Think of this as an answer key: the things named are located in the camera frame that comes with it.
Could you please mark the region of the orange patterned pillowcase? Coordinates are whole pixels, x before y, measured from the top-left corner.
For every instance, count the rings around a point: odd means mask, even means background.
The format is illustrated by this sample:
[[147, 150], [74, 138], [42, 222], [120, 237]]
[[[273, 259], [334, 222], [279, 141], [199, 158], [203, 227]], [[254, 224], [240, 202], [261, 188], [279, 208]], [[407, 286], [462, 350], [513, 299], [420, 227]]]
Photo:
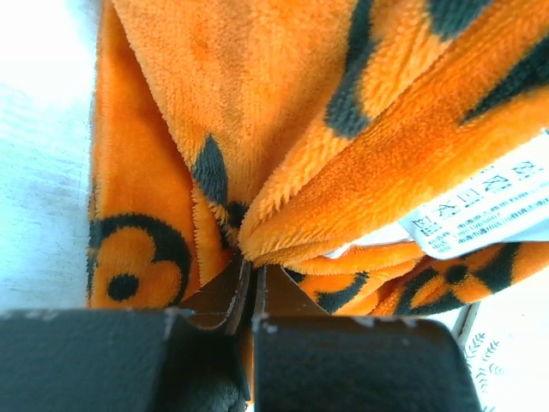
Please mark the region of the orange patterned pillowcase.
[[545, 1], [104, 1], [87, 303], [180, 305], [242, 255], [324, 311], [429, 316], [548, 266], [400, 225], [548, 131]]

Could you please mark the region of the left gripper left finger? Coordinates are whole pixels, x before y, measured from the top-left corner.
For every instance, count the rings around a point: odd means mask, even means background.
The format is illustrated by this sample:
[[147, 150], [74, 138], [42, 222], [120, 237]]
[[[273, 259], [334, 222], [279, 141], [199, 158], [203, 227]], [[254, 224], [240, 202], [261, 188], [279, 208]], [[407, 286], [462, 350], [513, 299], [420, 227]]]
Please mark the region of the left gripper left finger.
[[2, 410], [245, 410], [249, 285], [235, 257], [182, 307], [2, 311]]

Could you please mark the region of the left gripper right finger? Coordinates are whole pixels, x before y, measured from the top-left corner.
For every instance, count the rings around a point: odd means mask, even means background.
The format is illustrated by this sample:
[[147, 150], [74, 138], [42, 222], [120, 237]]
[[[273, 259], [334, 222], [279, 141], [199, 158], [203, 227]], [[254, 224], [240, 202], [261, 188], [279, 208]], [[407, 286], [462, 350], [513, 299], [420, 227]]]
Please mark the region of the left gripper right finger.
[[478, 411], [442, 323], [332, 316], [279, 266], [257, 271], [252, 318], [257, 411]]

